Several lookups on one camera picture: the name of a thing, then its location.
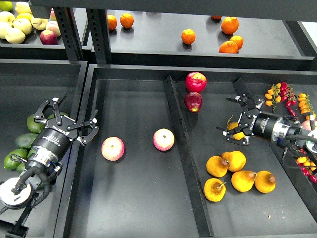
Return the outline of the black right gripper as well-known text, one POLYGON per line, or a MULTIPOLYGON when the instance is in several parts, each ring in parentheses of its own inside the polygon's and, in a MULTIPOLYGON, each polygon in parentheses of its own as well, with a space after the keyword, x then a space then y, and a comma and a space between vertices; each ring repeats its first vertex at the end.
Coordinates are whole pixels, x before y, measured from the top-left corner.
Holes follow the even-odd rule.
POLYGON ((242 95, 237 95, 235 98, 226 99, 238 103, 246 116, 244 119, 247 119, 245 122, 240 122, 241 118, 234 120, 231 116, 226 122, 226 128, 216 127, 226 137, 226 142, 248 146, 249 136, 271 142, 278 140, 284 119, 279 115, 260 111, 264 99, 250 93, 242 93, 242 95))

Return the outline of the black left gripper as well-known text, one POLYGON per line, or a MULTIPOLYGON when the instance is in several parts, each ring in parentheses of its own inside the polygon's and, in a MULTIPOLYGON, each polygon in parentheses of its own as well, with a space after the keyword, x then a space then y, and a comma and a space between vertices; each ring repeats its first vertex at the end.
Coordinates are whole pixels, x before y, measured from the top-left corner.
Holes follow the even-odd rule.
POLYGON ((31 148, 38 156, 43 155, 50 161, 60 161, 75 140, 83 146, 87 145, 99 131, 96 119, 98 110, 91 114, 88 121, 83 122, 61 116, 59 105, 66 95, 67 93, 63 93, 60 98, 53 97, 51 100, 44 100, 34 114, 34 122, 45 124, 45 128, 34 140, 31 148), (45 118, 44 112, 48 108, 53 110, 54 118, 45 118), (83 129, 88 129, 87 135, 79 135, 83 129))

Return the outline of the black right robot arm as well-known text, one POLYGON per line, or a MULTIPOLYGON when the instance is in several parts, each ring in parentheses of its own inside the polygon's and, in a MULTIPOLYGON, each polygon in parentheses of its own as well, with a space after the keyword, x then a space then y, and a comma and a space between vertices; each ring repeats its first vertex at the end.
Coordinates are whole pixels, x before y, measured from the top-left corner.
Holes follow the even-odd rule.
POLYGON ((313 120, 311 129, 307 130, 294 116, 282 117, 261 110, 264 100, 255 99, 248 93, 227 100, 239 104, 242 109, 236 127, 217 128, 227 142, 247 146, 251 137, 257 137, 275 142, 285 153, 298 157, 307 155, 314 163, 317 162, 317 130, 313 120))

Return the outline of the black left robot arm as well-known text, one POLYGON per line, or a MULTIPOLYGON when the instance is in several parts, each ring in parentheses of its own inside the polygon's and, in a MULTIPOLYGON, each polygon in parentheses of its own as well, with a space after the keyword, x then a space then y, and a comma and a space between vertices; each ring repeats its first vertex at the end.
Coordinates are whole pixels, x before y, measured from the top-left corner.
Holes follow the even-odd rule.
POLYGON ((43 130, 31 144, 33 153, 24 159, 13 153, 9 156, 14 162, 21 162, 25 169, 18 177, 9 178, 0 184, 0 212, 19 210, 23 212, 14 223, 1 221, 7 230, 6 238, 24 238, 28 228, 24 225, 32 209, 44 201, 50 194, 53 183, 61 173, 62 158, 74 141, 81 145, 88 144, 99 131, 95 110, 88 121, 76 120, 62 115, 59 105, 65 99, 45 100, 33 116, 35 123, 44 125, 43 130))

